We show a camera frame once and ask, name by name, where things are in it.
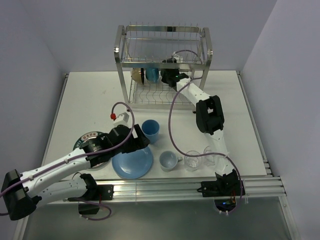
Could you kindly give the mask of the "dark green mug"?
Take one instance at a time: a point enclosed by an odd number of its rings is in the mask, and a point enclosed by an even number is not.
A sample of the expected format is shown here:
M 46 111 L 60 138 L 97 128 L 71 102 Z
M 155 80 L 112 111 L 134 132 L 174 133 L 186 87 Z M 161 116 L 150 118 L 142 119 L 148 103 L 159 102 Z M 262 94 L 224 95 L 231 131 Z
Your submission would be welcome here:
M 171 69 L 161 69 L 160 70 L 161 81 L 168 84 L 168 79 L 171 77 Z

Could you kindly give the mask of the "blue flower mug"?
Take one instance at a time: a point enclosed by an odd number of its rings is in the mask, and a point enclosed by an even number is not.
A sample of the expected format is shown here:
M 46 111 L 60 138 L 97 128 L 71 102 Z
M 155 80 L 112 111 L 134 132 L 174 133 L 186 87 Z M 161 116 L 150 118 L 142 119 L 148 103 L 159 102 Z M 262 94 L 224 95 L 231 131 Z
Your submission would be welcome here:
M 159 81 L 159 69 L 158 68 L 147 68 L 145 70 L 145 77 L 151 84 L 157 84 Z

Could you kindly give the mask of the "light grey mug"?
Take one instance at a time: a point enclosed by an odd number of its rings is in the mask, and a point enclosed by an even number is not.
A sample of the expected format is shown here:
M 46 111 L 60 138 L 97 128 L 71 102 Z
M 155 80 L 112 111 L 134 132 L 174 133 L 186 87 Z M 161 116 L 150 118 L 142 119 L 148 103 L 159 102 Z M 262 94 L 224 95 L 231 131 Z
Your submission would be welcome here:
M 177 156 L 174 152 L 169 151 L 169 150 L 164 151 L 161 153 L 161 155 L 159 157 L 160 168 L 164 172 L 170 172 L 182 160 L 183 160 L 183 158 L 181 156 Z

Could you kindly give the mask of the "black bowl tan outside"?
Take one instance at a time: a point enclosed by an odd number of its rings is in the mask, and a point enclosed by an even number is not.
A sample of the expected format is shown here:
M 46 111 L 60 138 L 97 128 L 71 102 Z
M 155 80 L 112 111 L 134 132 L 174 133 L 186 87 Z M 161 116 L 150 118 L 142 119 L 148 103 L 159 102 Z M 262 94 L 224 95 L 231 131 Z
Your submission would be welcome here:
M 133 68 L 131 71 L 131 79 L 140 85 L 145 84 L 144 68 Z

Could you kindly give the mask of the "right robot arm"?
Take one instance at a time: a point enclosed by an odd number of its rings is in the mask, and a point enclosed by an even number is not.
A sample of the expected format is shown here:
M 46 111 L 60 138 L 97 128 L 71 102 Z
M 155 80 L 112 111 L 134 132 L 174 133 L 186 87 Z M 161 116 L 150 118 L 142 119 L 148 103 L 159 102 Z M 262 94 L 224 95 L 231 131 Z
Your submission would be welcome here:
M 240 171 L 229 157 L 227 146 L 224 139 L 225 117 L 221 100 L 217 95 L 209 95 L 194 84 L 195 78 L 178 70 L 162 70 L 162 82 L 176 90 L 168 115 L 169 138 L 174 148 L 183 156 L 189 158 L 199 158 L 212 156 L 215 164 L 215 176 L 213 191 L 219 196 L 228 196 L 236 193 L 239 189 L 239 196 L 244 194 L 243 181 Z M 179 94 L 185 96 L 189 102 L 195 106 L 196 126 L 206 137 L 211 148 L 211 152 L 202 154 L 188 154 L 183 152 L 176 145 L 172 135 L 172 111 Z

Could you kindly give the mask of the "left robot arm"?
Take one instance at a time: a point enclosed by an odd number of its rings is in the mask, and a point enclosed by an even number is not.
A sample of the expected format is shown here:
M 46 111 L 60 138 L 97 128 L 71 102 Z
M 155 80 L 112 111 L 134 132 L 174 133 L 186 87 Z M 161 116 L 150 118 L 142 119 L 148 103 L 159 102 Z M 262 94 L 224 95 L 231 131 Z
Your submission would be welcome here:
M 138 124 L 114 127 L 109 133 L 101 133 L 71 153 L 42 167 L 18 172 L 16 169 L 4 176 L 0 196 L 12 221 L 23 219 L 38 207 L 63 198 L 91 200 L 98 193 L 97 184 L 90 174 L 78 180 L 61 180 L 76 172 L 106 163 L 118 154 L 129 154 L 145 149 L 150 140 Z

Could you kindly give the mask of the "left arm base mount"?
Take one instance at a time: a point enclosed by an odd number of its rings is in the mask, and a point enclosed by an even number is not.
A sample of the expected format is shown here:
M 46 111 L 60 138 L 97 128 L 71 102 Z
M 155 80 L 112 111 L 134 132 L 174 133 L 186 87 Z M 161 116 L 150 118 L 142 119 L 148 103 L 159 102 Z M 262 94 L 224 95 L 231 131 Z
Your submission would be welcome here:
M 69 202 L 78 202 L 78 213 L 81 218 L 88 221 L 102 221 L 108 219 L 112 215 L 110 207 L 105 205 L 104 201 L 111 201 L 114 194 L 114 185 L 101 184 L 97 186 L 96 192 L 92 196 L 69 197 Z M 106 211 L 104 217 L 95 217 L 99 211 Z

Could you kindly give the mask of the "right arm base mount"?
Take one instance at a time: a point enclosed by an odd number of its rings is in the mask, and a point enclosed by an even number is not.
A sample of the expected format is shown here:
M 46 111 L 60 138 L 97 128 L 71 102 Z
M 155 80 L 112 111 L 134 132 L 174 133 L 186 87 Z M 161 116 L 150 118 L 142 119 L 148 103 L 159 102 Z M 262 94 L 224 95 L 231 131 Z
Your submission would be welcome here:
M 231 197 L 243 196 L 245 188 L 243 181 L 239 179 L 238 173 L 235 169 L 229 174 L 218 175 L 215 174 L 216 180 L 202 181 L 200 187 L 197 189 L 204 198 L 206 197 Z

